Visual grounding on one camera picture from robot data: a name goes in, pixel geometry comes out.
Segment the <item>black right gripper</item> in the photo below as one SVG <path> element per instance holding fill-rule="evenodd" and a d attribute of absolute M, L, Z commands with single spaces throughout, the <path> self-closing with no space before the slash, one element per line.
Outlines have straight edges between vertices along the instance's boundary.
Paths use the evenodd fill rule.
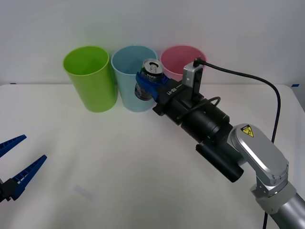
<path fill-rule="evenodd" d="M 169 79 L 165 74 L 161 77 L 161 74 L 147 72 L 136 74 L 135 95 L 143 101 L 157 99 L 153 110 L 159 116 L 168 116 L 177 125 L 182 123 L 186 112 L 204 99 L 200 93 L 193 95 L 193 89 L 181 81 Z"/>

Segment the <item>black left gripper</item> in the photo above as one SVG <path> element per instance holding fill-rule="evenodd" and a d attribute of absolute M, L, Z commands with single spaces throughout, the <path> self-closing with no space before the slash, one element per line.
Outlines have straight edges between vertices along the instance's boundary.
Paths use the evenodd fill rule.
<path fill-rule="evenodd" d="M 8 153 L 11 149 L 13 149 L 17 144 L 21 141 L 25 140 L 27 137 L 26 135 L 20 135 L 18 137 L 12 138 L 8 141 L 0 143 L 0 157 L 4 156 Z M 29 182 L 33 179 L 35 174 L 38 172 L 40 167 L 46 161 L 47 156 L 43 155 L 23 171 L 15 175 L 13 178 L 8 179 L 7 181 L 3 182 L 0 181 L 0 201 L 10 201 L 17 200 L 20 195 L 25 190 L 26 186 Z"/>

